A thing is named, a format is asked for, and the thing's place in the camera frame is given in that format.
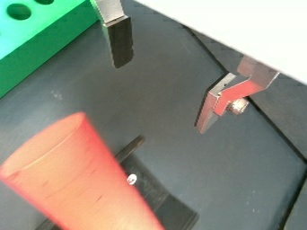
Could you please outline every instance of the green block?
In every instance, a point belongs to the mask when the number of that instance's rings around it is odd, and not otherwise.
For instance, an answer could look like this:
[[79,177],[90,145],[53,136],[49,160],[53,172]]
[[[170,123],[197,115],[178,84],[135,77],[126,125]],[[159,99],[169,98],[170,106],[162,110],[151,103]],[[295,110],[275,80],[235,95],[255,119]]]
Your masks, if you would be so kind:
[[98,20],[90,0],[0,0],[0,97]]

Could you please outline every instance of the bolt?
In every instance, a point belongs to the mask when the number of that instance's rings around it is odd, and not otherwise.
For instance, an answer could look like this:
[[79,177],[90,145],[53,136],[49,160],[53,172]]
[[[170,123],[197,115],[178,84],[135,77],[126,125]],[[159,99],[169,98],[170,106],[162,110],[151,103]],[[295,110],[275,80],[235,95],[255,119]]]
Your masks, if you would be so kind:
[[127,178],[129,184],[134,185],[137,183],[138,177],[135,174],[131,174]]
[[245,109],[249,105],[249,101],[245,98],[241,98],[230,103],[229,111],[233,111],[235,115],[241,115],[245,112]]

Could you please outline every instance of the black surface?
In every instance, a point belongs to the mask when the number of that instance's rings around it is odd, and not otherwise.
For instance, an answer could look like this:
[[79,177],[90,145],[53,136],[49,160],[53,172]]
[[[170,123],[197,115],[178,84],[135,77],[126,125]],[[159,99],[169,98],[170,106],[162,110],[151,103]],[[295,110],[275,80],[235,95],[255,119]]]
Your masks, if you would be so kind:
[[122,166],[127,176],[137,175],[135,186],[166,230],[193,229],[198,214],[169,193],[138,158],[130,155]]

